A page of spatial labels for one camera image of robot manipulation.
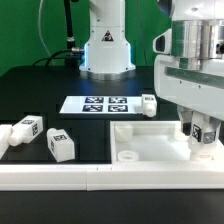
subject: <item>white cube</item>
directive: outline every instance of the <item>white cube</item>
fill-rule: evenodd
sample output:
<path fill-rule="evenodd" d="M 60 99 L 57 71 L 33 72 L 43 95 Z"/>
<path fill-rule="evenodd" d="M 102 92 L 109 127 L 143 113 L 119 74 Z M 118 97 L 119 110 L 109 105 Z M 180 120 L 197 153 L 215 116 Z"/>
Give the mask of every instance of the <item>white cube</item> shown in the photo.
<path fill-rule="evenodd" d="M 8 138 L 12 134 L 12 125 L 0 125 L 0 159 L 9 147 Z"/>
<path fill-rule="evenodd" d="M 154 117 L 157 110 L 157 101 L 154 95 L 142 95 L 142 113 L 148 117 Z"/>
<path fill-rule="evenodd" d="M 49 129 L 47 132 L 47 143 L 57 162 L 75 159 L 74 142 L 63 129 Z"/>

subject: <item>white container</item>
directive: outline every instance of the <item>white container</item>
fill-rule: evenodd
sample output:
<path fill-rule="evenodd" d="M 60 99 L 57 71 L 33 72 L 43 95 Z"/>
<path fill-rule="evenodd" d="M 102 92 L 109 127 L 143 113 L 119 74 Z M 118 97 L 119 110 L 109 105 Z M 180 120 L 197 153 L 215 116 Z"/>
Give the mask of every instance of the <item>white container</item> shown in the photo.
<path fill-rule="evenodd" d="M 75 159 L 75 146 L 65 130 L 51 128 L 47 132 L 48 148 L 57 162 Z"/>
<path fill-rule="evenodd" d="M 0 159 L 9 147 L 8 138 L 12 134 L 12 125 L 0 125 Z"/>
<path fill-rule="evenodd" d="M 128 142 L 132 140 L 133 126 L 128 123 L 117 124 L 115 126 L 115 139 L 118 142 Z"/>
<path fill-rule="evenodd" d="M 139 160 L 139 155 L 137 152 L 131 150 L 121 151 L 118 153 L 118 160 L 123 162 L 133 162 Z"/>
<path fill-rule="evenodd" d="M 12 146 L 30 143 L 43 131 L 43 119 L 40 116 L 28 115 L 12 127 L 8 142 Z"/>
<path fill-rule="evenodd" d="M 113 163 L 123 163 L 124 160 L 121 161 L 118 155 L 121 152 L 130 150 L 139 155 L 139 161 L 190 160 L 188 138 L 176 138 L 176 132 L 180 131 L 180 122 L 118 121 L 111 122 L 111 124 L 111 154 Z M 120 141 L 120 138 L 117 138 L 117 127 L 126 126 L 132 127 L 131 138 L 128 138 L 128 141 Z M 122 134 L 125 139 L 126 135 L 129 136 L 129 129 L 123 129 Z"/>

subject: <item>white plastic part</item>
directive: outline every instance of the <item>white plastic part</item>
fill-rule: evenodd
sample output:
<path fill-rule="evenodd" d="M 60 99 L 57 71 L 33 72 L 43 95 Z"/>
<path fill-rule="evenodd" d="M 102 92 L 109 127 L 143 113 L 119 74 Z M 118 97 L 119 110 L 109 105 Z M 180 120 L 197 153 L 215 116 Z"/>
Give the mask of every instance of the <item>white plastic part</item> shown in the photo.
<path fill-rule="evenodd" d="M 75 159 L 75 145 L 65 130 L 51 128 L 47 131 L 48 148 L 57 162 Z"/>
<path fill-rule="evenodd" d="M 164 36 L 164 39 L 165 39 L 165 48 L 164 48 L 164 51 L 157 51 L 156 50 L 156 41 L 160 38 Z M 156 37 L 154 40 L 153 40 L 153 51 L 155 53 L 161 53 L 161 54 L 170 54 L 171 52 L 171 46 L 172 46 L 172 29 L 168 29 L 166 32 L 164 32 L 163 34 L 161 34 L 160 36 Z"/>
<path fill-rule="evenodd" d="M 128 142 L 132 140 L 133 127 L 130 124 L 117 124 L 115 126 L 115 139 L 118 142 Z"/>
<path fill-rule="evenodd" d="M 12 134 L 12 125 L 0 125 L 0 159 L 9 147 L 8 138 Z"/>
<path fill-rule="evenodd" d="M 142 95 L 142 111 L 143 115 L 154 117 L 157 110 L 157 101 L 154 95 Z"/>
<path fill-rule="evenodd" d="M 120 74 L 134 70 L 125 39 L 125 1 L 90 0 L 90 39 L 81 71 Z"/>
<path fill-rule="evenodd" d="M 13 133 L 8 139 L 10 145 L 17 146 L 21 143 L 30 143 L 43 131 L 42 117 L 28 115 L 15 124 L 12 131 Z"/>
<path fill-rule="evenodd" d="M 87 189 L 87 169 L 94 165 L 1 165 L 0 190 L 44 191 Z"/>
<path fill-rule="evenodd" d="M 224 19 L 223 8 L 223 0 L 178 0 L 175 1 L 172 20 Z"/>
<path fill-rule="evenodd" d="M 126 150 L 126 151 L 121 151 L 118 153 L 118 161 L 133 162 L 138 160 L 139 160 L 139 155 L 137 152 Z"/>
<path fill-rule="evenodd" d="M 193 113 L 193 117 L 192 117 L 192 122 L 191 122 L 191 134 L 190 134 L 190 138 L 188 140 L 188 146 L 192 151 L 192 156 L 191 158 L 193 159 L 209 159 L 211 157 L 213 157 L 213 153 L 217 150 L 219 150 L 219 131 L 220 131 L 220 127 L 217 127 L 216 131 L 215 131 L 215 136 L 212 140 L 212 142 L 210 142 L 209 144 L 204 143 L 204 140 L 206 140 L 206 138 L 204 137 L 204 130 L 209 130 L 208 127 L 210 125 L 210 119 L 206 120 L 206 116 L 194 111 Z M 193 136 L 197 136 L 197 134 L 195 135 L 195 132 L 197 132 L 198 129 L 202 130 L 202 134 L 201 134 L 201 139 L 200 141 L 198 141 L 198 139 L 196 137 Z"/>
<path fill-rule="evenodd" d="M 194 111 L 224 120 L 224 89 L 180 80 L 166 75 L 166 67 L 179 68 L 178 59 L 158 55 L 154 66 L 154 86 L 158 97 Z M 224 61 L 205 60 L 201 73 L 223 77 Z"/>

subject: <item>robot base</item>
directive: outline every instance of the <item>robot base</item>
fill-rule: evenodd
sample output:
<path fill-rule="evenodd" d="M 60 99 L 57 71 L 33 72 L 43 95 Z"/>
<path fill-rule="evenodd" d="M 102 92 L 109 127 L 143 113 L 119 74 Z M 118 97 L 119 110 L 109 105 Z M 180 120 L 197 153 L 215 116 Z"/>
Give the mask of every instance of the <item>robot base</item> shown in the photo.
<path fill-rule="evenodd" d="M 132 78 L 135 76 L 135 70 L 129 70 L 121 73 L 94 73 L 89 71 L 80 71 L 81 77 L 97 79 L 103 81 L 113 81 Z"/>

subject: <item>cable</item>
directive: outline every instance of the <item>cable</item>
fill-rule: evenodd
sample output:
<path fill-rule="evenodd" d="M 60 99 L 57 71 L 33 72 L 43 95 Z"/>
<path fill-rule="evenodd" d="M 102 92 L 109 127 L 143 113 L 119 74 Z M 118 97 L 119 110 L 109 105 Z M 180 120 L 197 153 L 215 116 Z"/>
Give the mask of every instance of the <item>cable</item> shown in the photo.
<path fill-rule="evenodd" d="M 140 25 L 140 33 L 141 33 L 142 46 L 143 46 L 143 52 L 144 52 L 144 59 L 145 59 L 145 64 L 147 66 L 148 62 L 147 62 L 147 56 L 146 56 L 146 45 L 145 45 L 145 37 L 144 37 L 143 26 L 142 26 L 142 17 L 141 17 L 141 12 L 139 7 L 139 0 L 136 0 L 136 5 L 137 5 L 137 11 L 138 11 L 138 19 L 139 19 L 139 25 Z"/>
<path fill-rule="evenodd" d="M 44 38 L 43 38 L 43 35 L 42 35 L 42 30 L 41 30 L 41 19 L 42 19 L 43 5 L 44 5 L 44 0 L 41 0 L 40 1 L 40 7 L 39 7 L 39 14 L 38 14 L 38 32 L 39 32 L 40 41 L 41 41 L 44 49 L 46 50 L 48 56 L 51 57 L 51 53 L 48 50 L 48 48 L 47 48 L 47 46 L 44 42 Z"/>
<path fill-rule="evenodd" d="M 67 48 L 70 49 L 76 46 L 72 28 L 70 0 L 64 0 L 64 7 L 65 7 L 66 28 L 67 28 Z"/>
<path fill-rule="evenodd" d="M 66 50 L 61 50 L 61 51 L 57 51 L 56 53 L 52 54 L 51 57 L 48 58 L 45 66 L 48 66 L 51 62 L 52 59 L 54 59 L 54 57 L 60 55 L 60 54 L 64 54 L 64 53 L 72 53 L 72 49 L 66 49 Z M 83 53 L 82 52 L 78 52 L 78 53 L 72 53 L 73 57 L 77 57 L 77 60 L 82 60 L 82 56 Z"/>
<path fill-rule="evenodd" d="M 52 55 L 48 58 L 48 60 L 47 60 L 47 62 L 46 62 L 46 64 L 45 64 L 45 66 L 48 66 L 54 57 L 57 57 L 57 56 L 60 55 L 60 54 L 68 53 L 68 52 L 71 53 L 72 51 L 71 51 L 70 49 L 66 49 L 66 50 L 57 51 L 56 53 L 52 54 Z"/>
<path fill-rule="evenodd" d="M 32 66 L 36 66 L 36 64 L 38 64 L 39 62 L 42 62 L 42 61 L 47 61 L 49 58 L 41 58 L 37 61 L 35 61 Z M 60 60 L 63 60 L 63 59 L 66 59 L 65 57 L 61 57 L 61 58 L 52 58 L 52 59 L 60 59 Z"/>

